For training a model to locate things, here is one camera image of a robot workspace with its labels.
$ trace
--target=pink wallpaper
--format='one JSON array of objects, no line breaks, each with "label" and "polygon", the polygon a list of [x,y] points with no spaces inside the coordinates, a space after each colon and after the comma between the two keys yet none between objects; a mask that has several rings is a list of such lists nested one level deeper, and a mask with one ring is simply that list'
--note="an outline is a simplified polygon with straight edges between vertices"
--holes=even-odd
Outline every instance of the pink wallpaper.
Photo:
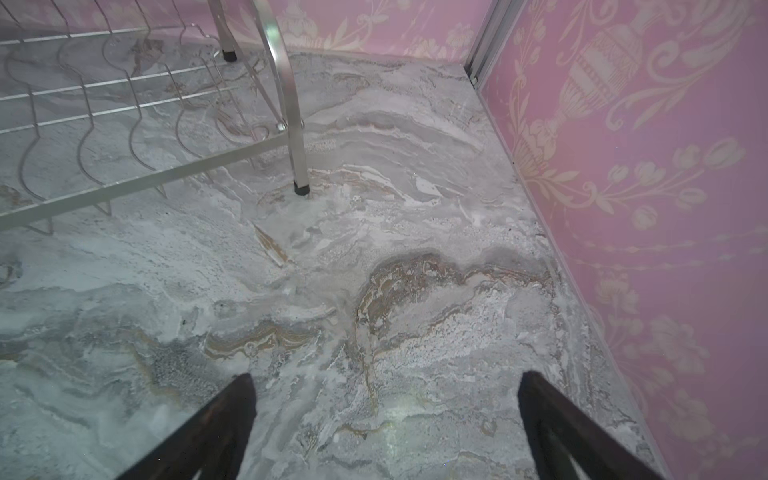
[{"label": "pink wallpaper", "polygon": [[[73,31],[143,26],[137,0],[55,0]],[[222,0],[230,27],[238,38],[257,41],[251,0]],[[491,0],[270,0],[289,49],[358,51],[464,61]],[[153,26],[177,25],[171,0],[138,0]],[[64,21],[51,0],[6,0],[25,25],[55,26]],[[200,24],[209,35],[216,29],[205,0],[176,0],[186,23]]]},{"label": "pink wallpaper", "polygon": [[678,480],[768,478],[766,21],[528,0],[482,87]]}]

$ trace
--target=gray marble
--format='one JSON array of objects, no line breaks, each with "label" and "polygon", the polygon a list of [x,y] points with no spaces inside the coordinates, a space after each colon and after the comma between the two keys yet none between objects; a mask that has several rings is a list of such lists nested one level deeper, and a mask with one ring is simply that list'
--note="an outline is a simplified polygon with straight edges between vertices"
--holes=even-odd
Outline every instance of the gray marble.
[{"label": "gray marble", "polygon": [[[211,53],[113,43],[132,74]],[[76,50],[65,62],[84,57],[87,81],[119,78]],[[50,51],[39,55],[12,61],[13,76],[72,82]],[[461,66],[291,60],[308,197],[293,194],[281,150],[168,184],[167,199],[116,200],[111,217],[57,217],[52,237],[0,233],[0,478],[115,476],[242,372],[258,416],[241,478],[535,478],[516,398],[528,369],[653,465]],[[212,85],[200,71],[180,83]],[[7,76],[0,86],[20,88]],[[128,93],[94,90],[91,103],[130,104]],[[41,115],[82,108],[77,94],[41,98]],[[249,125],[271,128],[263,100],[239,95]],[[148,109],[137,154],[159,168],[247,141],[232,107],[189,103],[179,128],[189,151],[173,134],[179,105]],[[18,112],[2,121],[23,122]],[[98,120],[82,149],[94,176],[142,172],[125,140],[136,119]],[[92,186],[74,161],[88,128],[78,122],[42,133],[33,190]],[[18,158],[25,135],[2,135],[0,147]],[[30,201],[14,169],[0,167],[0,196]]]}]

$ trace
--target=black rubber foot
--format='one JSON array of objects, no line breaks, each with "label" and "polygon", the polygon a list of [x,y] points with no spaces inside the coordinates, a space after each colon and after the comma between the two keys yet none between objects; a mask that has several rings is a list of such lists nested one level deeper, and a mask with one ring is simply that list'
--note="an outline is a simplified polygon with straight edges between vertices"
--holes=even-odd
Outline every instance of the black rubber foot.
[{"label": "black rubber foot", "polygon": [[296,185],[296,182],[293,182],[293,191],[296,192],[296,195],[304,197],[305,195],[310,194],[310,186],[306,185],[305,187],[299,188],[299,186]]}]

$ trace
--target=marble floor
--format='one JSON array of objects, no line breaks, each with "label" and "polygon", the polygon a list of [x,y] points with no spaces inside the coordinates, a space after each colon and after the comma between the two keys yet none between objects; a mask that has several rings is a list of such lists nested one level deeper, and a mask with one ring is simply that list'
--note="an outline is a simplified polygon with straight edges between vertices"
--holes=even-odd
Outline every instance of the marble floor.
[{"label": "marble floor", "polygon": [[[212,52],[114,43],[133,75]],[[67,47],[65,64],[84,51]],[[93,71],[76,69],[86,81],[109,68],[96,59]],[[291,61],[308,197],[293,193],[281,150],[168,184],[167,199],[148,190],[116,200],[111,217],[62,215],[50,237],[0,233],[0,478],[114,477],[242,372],[255,380],[258,416],[240,478],[536,478],[516,398],[528,369],[653,464],[462,67]],[[52,62],[39,75],[13,59],[0,87],[72,82]],[[194,91],[210,76],[178,81]],[[41,98],[41,121],[76,110],[75,94]],[[94,90],[91,103],[126,95]],[[247,123],[264,124],[263,101],[244,95]],[[248,141],[226,98],[185,108],[183,147],[170,141],[178,103],[144,111],[134,143],[151,166],[220,147],[212,125],[224,143]],[[0,128],[28,115],[2,112]],[[94,176],[141,169],[115,140],[136,120],[98,120],[81,148]],[[41,132],[30,188],[48,197],[93,186],[74,162],[87,129],[83,120]],[[0,149],[18,159],[31,140],[0,135]],[[0,166],[3,208],[31,200],[15,168]]]}]

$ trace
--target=baseboard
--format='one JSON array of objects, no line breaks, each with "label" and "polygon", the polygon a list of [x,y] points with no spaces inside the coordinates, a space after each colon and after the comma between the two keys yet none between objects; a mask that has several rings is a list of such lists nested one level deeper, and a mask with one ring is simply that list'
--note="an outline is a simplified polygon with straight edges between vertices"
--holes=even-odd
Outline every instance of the baseboard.
[{"label": "baseboard", "polygon": [[[518,171],[517,165],[512,161],[512,152],[509,150],[509,146],[505,142],[504,138],[499,134],[501,130],[499,129],[498,124],[496,123],[496,119],[493,117],[493,115],[491,115],[491,112],[488,109],[488,105],[485,103],[485,99],[482,97],[482,95],[480,95],[480,90],[475,90],[475,93],[477,94],[480,100],[480,104],[485,110],[485,114],[488,116],[488,119],[491,121],[493,130],[496,133],[496,137],[502,143],[502,147],[504,148],[504,152],[507,154],[507,158],[509,159],[510,163],[512,163],[512,168],[515,170],[515,173],[517,174],[518,178],[520,179],[523,185],[523,188],[525,190],[525,196],[528,198],[528,201],[531,202],[534,212],[536,213],[536,217],[538,218],[539,223],[544,228],[544,231],[547,234],[549,243],[552,245],[552,250],[554,251],[554,257],[557,260],[557,262],[560,263],[560,268],[562,268],[565,274],[565,281],[568,283],[571,289],[576,293],[578,302],[581,304],[581,308],[586,313],[592,329],[595,332],[598,332],[599,329],[598,329],[597,322],[595,321],[594,317],[590,314],[590,311],[587,305],[587,300],[584,298],[584,295],[581,293],[581,290],[578,288],[578,285],[574,280],[573,274],[571,273],[571,269],[568,267],[568,263],[566,263],[565,261],[565,256],[563,255],[562,251],[558,247],[557,242],[554,240],[554,237],[552,236],[552,232],[549,229],[549,225],[547,225],[547,223],[544,220],[545,218],[544,215],[541,213],[541,210],[539,209],[536,202],[534,202],[534,198],[531,195],[531,190],[528,188],[528,185],[522,180],[522,176]],[[608,360],[609,364],[611,365],[611,368],[613,368],[613,370],[616,372],[616,376],[619,378],[622,388],[624,388],[624,392],[626,393],[627,398],[629,399],[630,408],[634,410],[633,412],[634,419],[637,422],[637,424],[640,426],[643,437],[645,437],[646,441],[648,442],[650,452],[654,456],[654,460],[656,461],[657,467],[660,470],[659,473],[665,478],[669,478],[669,479],[674,478],[671,474],[669,466],[667,465],[667,462],[664,460],[664,456],[661,454],[661,450],[659,449],[659,445],[656,443],[656,439],[650,433],[648,424],[645,421],[645,416],[640,410],[640,406],[637,404],[637,400],[635,400],[634,396],[632,395],[632,391],[629,388],[629,384],[627,383],[627,380],[624,378],[624,375],[621,374],[621,371],[618,368],[618,364],[616,363],[614,356],[611,354],[611,350],[608,348],[608,344],[605,342],[605,339],[601,335],[596,335],[596,337],[598,338],[598,342],[600,342],[600,347],[603,351],[603,355]]]}]

